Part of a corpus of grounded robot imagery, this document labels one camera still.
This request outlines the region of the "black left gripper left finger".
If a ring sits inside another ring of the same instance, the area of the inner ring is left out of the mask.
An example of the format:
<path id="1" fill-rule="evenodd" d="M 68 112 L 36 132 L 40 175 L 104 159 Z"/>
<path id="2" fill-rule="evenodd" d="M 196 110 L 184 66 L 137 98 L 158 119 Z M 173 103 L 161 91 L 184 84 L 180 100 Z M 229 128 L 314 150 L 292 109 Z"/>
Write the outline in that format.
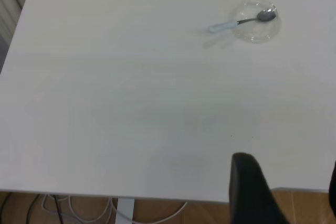
<path id="1" fill-rule="evenodd" d="M 232 155 L 229 182 L 230 223 L 288 223 L 277 205 L 257 160 Z"/>

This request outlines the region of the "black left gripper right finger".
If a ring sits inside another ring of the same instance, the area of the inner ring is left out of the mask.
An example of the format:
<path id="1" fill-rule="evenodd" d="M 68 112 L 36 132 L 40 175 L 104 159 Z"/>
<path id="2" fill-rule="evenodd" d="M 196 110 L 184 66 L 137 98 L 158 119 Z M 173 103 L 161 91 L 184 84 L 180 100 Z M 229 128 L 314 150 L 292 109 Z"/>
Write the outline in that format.
<path id="1" fill-rule="evenodd" d="M 330 180 L 328 197 L 330 207 L 336 208 L 336 163 L 334 165 L 334 169 Z"/>

